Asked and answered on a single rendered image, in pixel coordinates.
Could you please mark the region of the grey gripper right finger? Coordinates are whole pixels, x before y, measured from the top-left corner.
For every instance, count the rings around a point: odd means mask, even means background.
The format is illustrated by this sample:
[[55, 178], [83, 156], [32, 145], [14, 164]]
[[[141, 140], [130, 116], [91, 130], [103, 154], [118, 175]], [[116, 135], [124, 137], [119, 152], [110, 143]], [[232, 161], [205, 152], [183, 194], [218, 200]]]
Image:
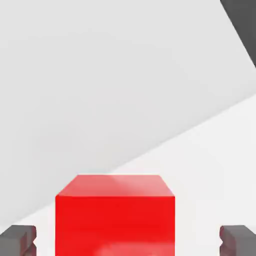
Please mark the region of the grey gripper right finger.
[[256, 234], [245, 225], [222, 225], [219, 256], [256, 256]]

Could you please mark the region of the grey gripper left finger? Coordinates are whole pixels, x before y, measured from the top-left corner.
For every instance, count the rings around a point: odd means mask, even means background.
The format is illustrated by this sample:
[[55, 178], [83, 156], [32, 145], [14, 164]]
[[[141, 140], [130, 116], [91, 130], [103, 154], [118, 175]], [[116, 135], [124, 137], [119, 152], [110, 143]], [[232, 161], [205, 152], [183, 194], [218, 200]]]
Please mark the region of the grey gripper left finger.
[[0, 256], [37, 256], [34, 225], [11, 225], [0, 234]]

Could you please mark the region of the small red cube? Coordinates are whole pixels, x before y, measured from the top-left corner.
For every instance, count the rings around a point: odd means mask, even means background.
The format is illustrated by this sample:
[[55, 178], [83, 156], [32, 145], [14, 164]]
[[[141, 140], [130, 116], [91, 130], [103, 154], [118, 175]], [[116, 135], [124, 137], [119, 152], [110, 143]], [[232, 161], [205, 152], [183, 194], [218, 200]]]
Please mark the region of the small red cube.
[[78, 175], [55, 197], [55, 256], [175, 256], [175, 206], [159, 175]]

